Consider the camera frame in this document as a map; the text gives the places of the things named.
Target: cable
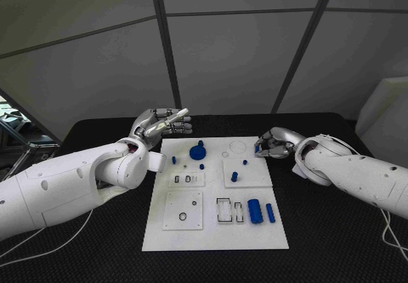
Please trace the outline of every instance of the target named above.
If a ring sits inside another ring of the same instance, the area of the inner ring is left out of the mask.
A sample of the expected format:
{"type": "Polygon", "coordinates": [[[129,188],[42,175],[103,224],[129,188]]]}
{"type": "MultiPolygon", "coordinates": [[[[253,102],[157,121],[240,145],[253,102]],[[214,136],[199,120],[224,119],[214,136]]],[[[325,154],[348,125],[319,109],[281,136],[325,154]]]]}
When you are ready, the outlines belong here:
{"type": "MultiPolygon", "coordinates": [[[[343,146],[346,146],[349,149],[352,149],[352,151],[355,151],[358,155],[361,155],[359,152],[356,151],[356,149],[352,148],[352,146],[351,146],[349,144],[346,144],[346,142],[343,142],[343,141],[342,141],[341,139],[338,139],[336,137],[332,137],[332,136],[329,136],[328,134],[320,134],[319,137],[323,137],[323,138],[326,138],[326,139],[329,139],[329,140],[336,140],[343,146]]],[[[384,242],[387,245],[394,246],[395,248],[400,249],[404,258],[405,258],[405,260],[408,261],[408,256],[407,256],[407,254],[405,254],[405,252],[404,252],[404,251],[408,251],[408,248],[404,248],[404,247],[401,246],[400,241],[398,241],[398,238],[397,238],[397,236],[395,236],[395,234],[394,234],[394,231],[392,231],[392,228],[391,228],[391,214],[390,214],[390,212],[387,211],[387,215],[388,215],[388,217],[387,217],[385,212],[384,212],[384,209],[381,209],[381,212],[382,212],[382,216],[384,216],[385,223],[387,223],[385,229],[384,229],[384,231],[382,231],[382,242],[384,242]],[[397,245],[392,244],[392,243],[390,243],[390,242],[385,240],[385,234],[387,234],[387,231],[388,231],[388,230],[390,230],[390,232],[391,232],[391,235],[392,235],[392,238],[394,238],[394,240],[395,240],[395,242],[397,242],[397,245]]]]}
{"type": "Polygon", "coordinates": [[[0,265],[0,268],[5,267],[5,266],[9,265],[9,264],[15,264],[16,262],[21,262],[21,261],[28,261],[29,259],[39,258],[41,256],[49,255],[51,253],[57,252],[57,251],[74,240],[74,238],[75,238],[75,237],[78,236],[78,234],[81,233],[81,231],[83,231],[83,229],[84,229],[84,227],[85,227],[85,225],[87,225],[87,223],[88,223],[90,217],[91,217],[91,215],[93,215],[93,211],[94,211],[94,210],[91,210],[91,213],[90,213],[90,215],[88,215],[88,218],[87,218],[87,220],[85,220],[85,223],[84,223],[81,229],[78,230],[78,232],[75,233],[75,235],[72,236],[72,238],[65,242],[65,244],[62,244],[62,246],[59,246],[59,247],[58,247],[57,249],[54,249],[52,251],[45,252],[44,254],[39,254],[39,255],[35,255],[35,256],[29,256],[28,258],[22,258],[22,259],[18,259],[18,260],[15,260],[15,261],[10,261],[10,262],[2,264],[2,265],[0,265]]]}
{"type": "Polygon", "coordinates": [[[29,239],[32,239],[44,229],[45,227],[33,235],[31,235],[3,255],[0,255],[0,258],[3,258],[29,239]]]}

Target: black table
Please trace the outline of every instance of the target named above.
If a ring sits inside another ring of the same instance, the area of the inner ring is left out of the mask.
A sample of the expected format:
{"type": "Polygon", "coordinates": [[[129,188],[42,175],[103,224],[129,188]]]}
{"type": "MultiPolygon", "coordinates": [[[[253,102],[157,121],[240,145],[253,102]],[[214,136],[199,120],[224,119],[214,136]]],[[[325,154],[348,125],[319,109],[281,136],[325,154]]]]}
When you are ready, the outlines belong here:
{"type": "MultiPolygon", "coordinates": [[[[133,122],[134,118],[81,121],[59,155],[114,143],[127,136],[133,122]]],[[[369,155],[335,113],[194,116],[192,123],[191,137],[258,136],[279,126],[305,136],[330,134],[369,155]]],[[[290,250],[142,252],[155,184],[155,173],[149,172],[140,187],[95,209],[70,245],[42,258],[2,268],[0,281],[408,282],[408,263],[400,250],[381,241],[381,211],[335,186],[302,179],[292,173],[293,165],[293,158],[268,159],[290,250]]],[[[87,215],[48,228],[2,263],[57,248],[75,234],[87,215]]],[[[392,222],[407,246],[407,221],[395,216],[392,222]]],[[[31,234],[5,240],[2,252],[31,234]]]]}

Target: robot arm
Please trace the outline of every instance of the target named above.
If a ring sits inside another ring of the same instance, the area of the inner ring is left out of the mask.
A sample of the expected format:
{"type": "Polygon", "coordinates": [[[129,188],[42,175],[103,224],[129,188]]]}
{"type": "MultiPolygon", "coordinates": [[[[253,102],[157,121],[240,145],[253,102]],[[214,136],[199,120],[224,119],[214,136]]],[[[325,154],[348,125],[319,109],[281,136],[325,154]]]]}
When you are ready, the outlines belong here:
{"type": "Polygon", "coordinates": [[[188,109],[147,110],[134,122],[130,136],[117,143],[44,161],[3,181],[0,241],[74,219],[136,189],[147,170],[162,172],[166,156],[149,150],[163,133],[192,132],[192,125],[179,122],[191,120],[186,114],[188,109]],[[111,186],[98,189],[97,180],[111,186]]]}
{"type": "Polygon", "coordinates": [[[354,154],[329,136],[307,139],[277,127],[268,132],[271,135],[264,135],[256,143],[258,156],[284,158],[294,152],[293,172],[305,179],[323,186],[333,183],[358,199],[408,219],[407,168],[354,154]]]}

